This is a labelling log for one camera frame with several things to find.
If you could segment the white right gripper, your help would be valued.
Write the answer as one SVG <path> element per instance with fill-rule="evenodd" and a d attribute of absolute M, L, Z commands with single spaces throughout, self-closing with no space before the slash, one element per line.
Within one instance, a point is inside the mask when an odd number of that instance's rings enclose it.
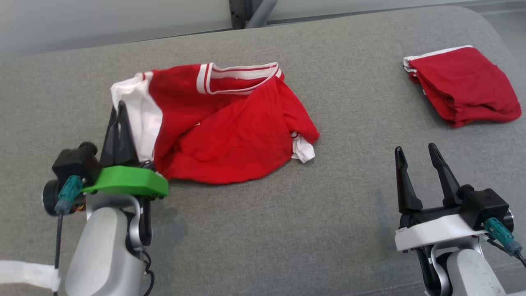
<path fill-rule="evenodd" d="M 461 199 L 457 195 L 460 185 L 436 144 L 429 143 L 428 149 L 432 165 L 439 176 L 444 207 L 423 210 L 423 204 L 416 197 L 407 172 L 408 163 L 405 154 L 402 147 L 397 146 L 395 149 L 397 199 L 399 213 L 402 214 L 394 238 L 397 251 L 417 249 L 485 233 L 484 228 L 474 230 L 460 217 Z"/>

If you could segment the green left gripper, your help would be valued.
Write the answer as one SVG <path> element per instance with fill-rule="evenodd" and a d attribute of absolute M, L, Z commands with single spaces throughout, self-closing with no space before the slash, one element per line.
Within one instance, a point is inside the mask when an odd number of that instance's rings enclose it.
<path fill-rule="evenodd" d="M 102 192 L 153 199 L 168 195 L 168 181 L 163 176 L 145 167 L 131 167 L 137 166 L 139 159 L 123 101 L 119 102 L 119 116 L 115 107 L 111 108 L 100 163 L 105 168 L 93 185 L 82 188 L 83 193 Z"/>

